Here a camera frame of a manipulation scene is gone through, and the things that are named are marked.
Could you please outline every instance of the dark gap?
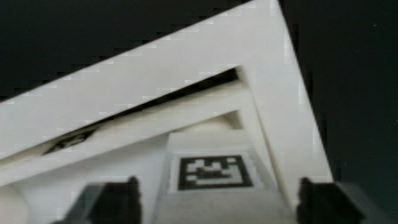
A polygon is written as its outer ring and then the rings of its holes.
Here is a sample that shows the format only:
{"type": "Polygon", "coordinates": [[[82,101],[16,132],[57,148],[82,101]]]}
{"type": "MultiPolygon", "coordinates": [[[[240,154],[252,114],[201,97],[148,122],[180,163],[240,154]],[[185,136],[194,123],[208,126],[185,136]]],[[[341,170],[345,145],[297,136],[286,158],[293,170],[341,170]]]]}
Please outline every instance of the dark gap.
{"type": "Polygon", "coordinates": [[[226,72],[222,72],[219,75],[206,78],[203,81],[199,81],[196,84],[181,88],[178,91],[164,95],[160,98],[140,104],[137,107],[117,113],[114,116],[100,120],[96,123],[92,123],[89,126],[82,127],[78,130],[64,134],[62,136],[71,135],[71,133],[78,132],[73,136],[69,136],[66,139],[61,139],[50,150],[45,152],[43,155],[48,153],[57,152],[75,144],[82,143],[87,138],[91,137],[92,133],[100,129],[101,124],[117,119],[119,117],[133,114],[135,112],[146,110],[148,108],[158,106],[160,104],[171,102],[172,100],[183,98],[185,96],[192,95],[194,93],[204,91],[206,89],[213,88],[215,86],[226,84],[228,82],[238,80],[238,74],[236,70],[229,69],[226,72]]]}

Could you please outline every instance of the white frame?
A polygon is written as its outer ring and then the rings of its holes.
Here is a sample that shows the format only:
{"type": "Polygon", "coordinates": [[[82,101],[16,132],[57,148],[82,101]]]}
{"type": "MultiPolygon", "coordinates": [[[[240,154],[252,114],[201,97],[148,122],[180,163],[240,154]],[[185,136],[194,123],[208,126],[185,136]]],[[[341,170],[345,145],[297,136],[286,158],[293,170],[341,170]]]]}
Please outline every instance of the white frame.
{"type": "MultiPolygon", "coordinates": [[[[251,1],[0,104],[0,158],[236,66],[254,97],[279,188],[293,208],[300,178],[332,181],[332,175],[277,0],[251,1]]],[[[123,139],[126,133],[116,133],[123,139]]],[[[107,147],[121,146],[108,136],[101,138],[107,147]]],[[[105,151],[85,149],[84,155],[64,153],[62,161],[50,155],[52,162],[27,162],[0,173],[0,183],[105,151]]]]}
{"type": "Polygon", "coordinates": [[[242,82],[235,81],[107,122],[85,142],[66,150],[41,156],[46,149],[52,148],[52,144],[45,143],[29,149],[16,158],[11,158],[11,161],[5,158],[7,166],[2,166],[0,163],[0,186],[231,112],[238,112],[252,147],[268,169],[274,184],[277,184],[254,110],[247,87],[242,82]]]}

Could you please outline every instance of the black background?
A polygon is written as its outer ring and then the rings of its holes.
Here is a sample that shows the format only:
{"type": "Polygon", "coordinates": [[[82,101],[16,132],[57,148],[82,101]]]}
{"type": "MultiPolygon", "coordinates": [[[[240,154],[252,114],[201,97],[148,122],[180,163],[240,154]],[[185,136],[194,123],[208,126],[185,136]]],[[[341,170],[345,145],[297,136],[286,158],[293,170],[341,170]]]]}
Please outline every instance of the black background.
{"type": "MultiPolygon", "coordinates": [[[[187,26],[224,2],[2,0],[2,99],[187,26]]],[[[281,5],[334,177],[357,183],[398,220],[398,1],[281,5]]]]}

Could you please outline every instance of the white surface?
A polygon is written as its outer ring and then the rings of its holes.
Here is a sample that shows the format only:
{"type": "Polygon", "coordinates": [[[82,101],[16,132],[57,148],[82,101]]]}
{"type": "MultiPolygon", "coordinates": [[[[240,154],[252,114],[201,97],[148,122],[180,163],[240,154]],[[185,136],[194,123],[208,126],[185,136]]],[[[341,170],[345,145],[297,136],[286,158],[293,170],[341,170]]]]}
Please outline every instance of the white surface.
{"type": "MultiPolygon", "coordinates": [[[[299,179],[332,177],[277,0],[254,0],[0,104],[0,158],[236,66],[254,95],[279,187],[295,206],[299,179]]],[[[194,120],[203,113],[169,116],[194,120]]],[[[64,157],[61,166],[89,156],[64,157]]],[[[57,167],[30,163],[0,181],[39,173],[30,169],[37,166],[57,167]]]]}
{"type": "MultiPolygon", "coordinates": [[[[268,224],[293,224],[293,212],[281,197],[281,192],[272,187],[270,176],[258,175],[260,170],[263,171],[260,172],[261,174],[267,171],[260,157],[254,156],[256,151],[244,131],[224,130],[219,132],[210,131],[208,133],[171,133],[167,151],[171,155],[165,157],[164,189],[160,190],[155,224],[263,224],[265,222],[268,224]],[[236,141],[233,140],[235,136],[240,136],[240,148],[229,142],[229,140],[236,141]],[[254,187],[224,186],[222,188],[178,190],[176,186],[181,178],[180,158],[220,155],[242,155],[254,187]]],[[[196,161],[196,164],[190,163],[192,168],[197,168],[197,166],[203,168],[204,161],[196,161]]],[[[224,185],[236,182],[242,183],[240,178],[224,177],[197,179],[196,184],[197,186],[206,184],[224,185]]]]}
{"type": "Polygon", "coordinates": [[[281,195],[270,190],[180,194],[160,201],[155,224],[293,224],[281,195]]]}
{"type": "Polygon", "coordinates": [[[199,124],[190,125],[188,127],[178,129],[178,132],[208,132],[219,130],[233,129],[233,124],[229,123],[228,119],[220,116],[213,119],[206,120],[199,124]]]}
{"type": "Polygon", "coordinates": [[[14,184],[30,206],[29,224],[50,224],[55,219],[64,218],[89,183],[126,182],[133,175],[140,181],[142,224],[151,223],[165,143],[167,136],[160,136],[14,184]]]}
{"type": "Polygon", "coordinates": [[[0,223],[27,224],[29,206],[21,193],[11,186],[0,188],[0,223]]]}
{"type": "Polygon", "coordinates": [[[231,115],[233,111],[238,112],[242,126],[274,178],[251,95],[242,83],[235,82],[108,122],[87,141],[57,153],[41,157],[43,146],[37,146],[37,151],[30,149],[23,152],[27,158],[21,155],[14,156],[23,162],[13,157],[13,163],[5,160],[5,166],[0,166],[0,185],[48,172],[217,115],[231,115]]]}

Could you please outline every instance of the white panel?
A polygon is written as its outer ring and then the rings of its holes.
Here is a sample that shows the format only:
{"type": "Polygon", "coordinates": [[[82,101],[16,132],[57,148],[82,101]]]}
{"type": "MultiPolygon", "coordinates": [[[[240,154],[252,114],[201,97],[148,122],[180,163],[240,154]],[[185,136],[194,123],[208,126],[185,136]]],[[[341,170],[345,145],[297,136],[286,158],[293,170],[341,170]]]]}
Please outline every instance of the white panel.
{"type": "Polygon", "coordinates": [[[23,152],[23,156],[13,157],[13,162],[5,159],[5,166],[0,166],[0,186],[240,110],[251,103],[247,98],[242,83],[233,82],[107,122],[87,141],[57,153],[41,156],[43,147],[37,146],[37,150],[34,148],[23,152]]]}
{"type": "Polygon", "coordinates": [[[14,184],[29,202],[29,224],[50,224],[64,218],[89,183],[126,182],[132,176],[140,181],[142,224],[151,223],[165,144],[167,136],[160,136],[14,184]]]}

